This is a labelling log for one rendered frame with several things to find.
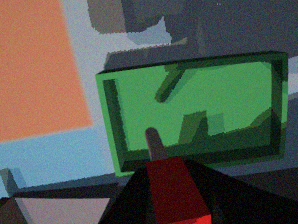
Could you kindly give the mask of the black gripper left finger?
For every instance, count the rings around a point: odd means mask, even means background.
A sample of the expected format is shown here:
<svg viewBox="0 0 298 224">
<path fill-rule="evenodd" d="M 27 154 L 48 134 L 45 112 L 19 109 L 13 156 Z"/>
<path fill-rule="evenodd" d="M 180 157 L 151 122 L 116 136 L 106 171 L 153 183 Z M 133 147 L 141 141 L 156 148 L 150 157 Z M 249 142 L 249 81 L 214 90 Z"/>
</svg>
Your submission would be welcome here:
<svg viewBox="0 0 298 224">
<path fill-rule="evenodd" d="M 133 172 L 100 224 L 156 224 L 152 189 L 146 168 Z"/>
</svg>

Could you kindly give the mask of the red-headed metal pin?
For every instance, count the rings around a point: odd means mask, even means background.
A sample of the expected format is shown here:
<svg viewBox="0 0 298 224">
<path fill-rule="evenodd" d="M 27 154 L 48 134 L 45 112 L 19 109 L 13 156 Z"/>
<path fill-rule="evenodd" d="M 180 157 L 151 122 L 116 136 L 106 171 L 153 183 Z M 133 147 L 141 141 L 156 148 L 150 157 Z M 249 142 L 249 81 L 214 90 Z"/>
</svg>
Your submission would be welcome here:
<svg viewBox="0 0 298 224">
<path fill-rule="evenodd" d="M 145 129 L 146 163 L 157 224 L 212 224 L 210 212 L 181 157 L 169 159 L 157 128 Z"/>
</svg>

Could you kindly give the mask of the green tray floor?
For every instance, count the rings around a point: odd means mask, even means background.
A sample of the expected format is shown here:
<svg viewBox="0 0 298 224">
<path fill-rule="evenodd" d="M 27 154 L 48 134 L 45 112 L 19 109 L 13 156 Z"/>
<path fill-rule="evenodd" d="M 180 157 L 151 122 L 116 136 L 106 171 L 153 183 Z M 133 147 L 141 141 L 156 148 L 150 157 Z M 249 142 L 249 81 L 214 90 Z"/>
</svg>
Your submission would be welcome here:
<svg viewBox="0 0 298 224">
<path fill-rule="evenodd" d="M 271 61 L 108 81 L 124 161 L 150 159 L 149 127 L 169 157 L 270 145 Z"/>
</svg>

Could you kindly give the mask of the green tray rim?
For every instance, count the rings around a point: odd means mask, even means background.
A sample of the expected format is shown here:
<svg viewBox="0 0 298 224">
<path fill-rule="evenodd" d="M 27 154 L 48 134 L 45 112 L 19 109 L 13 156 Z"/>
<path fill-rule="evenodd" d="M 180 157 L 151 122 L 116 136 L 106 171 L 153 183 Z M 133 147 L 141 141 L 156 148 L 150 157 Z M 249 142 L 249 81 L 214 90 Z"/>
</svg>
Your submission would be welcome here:
<svg viewBox="0 0 298 224">
<path fill-rule="evenodd" d="M 96 73 L 100 108 L 104 119 L 106 139 L 108 139 L 110 157 L 116 169 L 117 177 L 129 177 L 137 169 L 146 168 L 152 159 L 124 161 L 120 136 L 118 136 L 116 115 L 114 115 L 109 81 L 152 73 L 181 71 L 181 69 L 220 67 L 237 63 L 254 63 L 254 61 L 271 61 L 271 137 L 270 145 L 226 149 L 201 155 L 180 156 L 182 161 L 192 160 L 212 169 L 229 168 L 231 165 L 265 163 L 267 160 L 283 159 L 287 128 L 287 89 L 289 89 L 289 55 L 283 51 L 243 52 L 235 55 L 218 55 L 200 57 L 200 59 L 181 59 L 162 61 L 162 63 L 133 65 L 133 67 L 105 69 Z"/>
</svg>

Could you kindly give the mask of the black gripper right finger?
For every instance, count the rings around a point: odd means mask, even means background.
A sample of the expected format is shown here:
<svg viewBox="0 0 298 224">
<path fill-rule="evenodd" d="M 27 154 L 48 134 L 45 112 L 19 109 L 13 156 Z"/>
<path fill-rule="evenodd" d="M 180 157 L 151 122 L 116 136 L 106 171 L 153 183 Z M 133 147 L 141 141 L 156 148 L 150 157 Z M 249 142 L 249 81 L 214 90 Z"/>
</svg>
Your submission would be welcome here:
<svg viewBox="0 0 298 224">
<path fill-rule="evenodd" d="M 298 201 L 255 188 L 192 160 L 188 168 L 212 224 L 298 224 Z"/>
</svg>

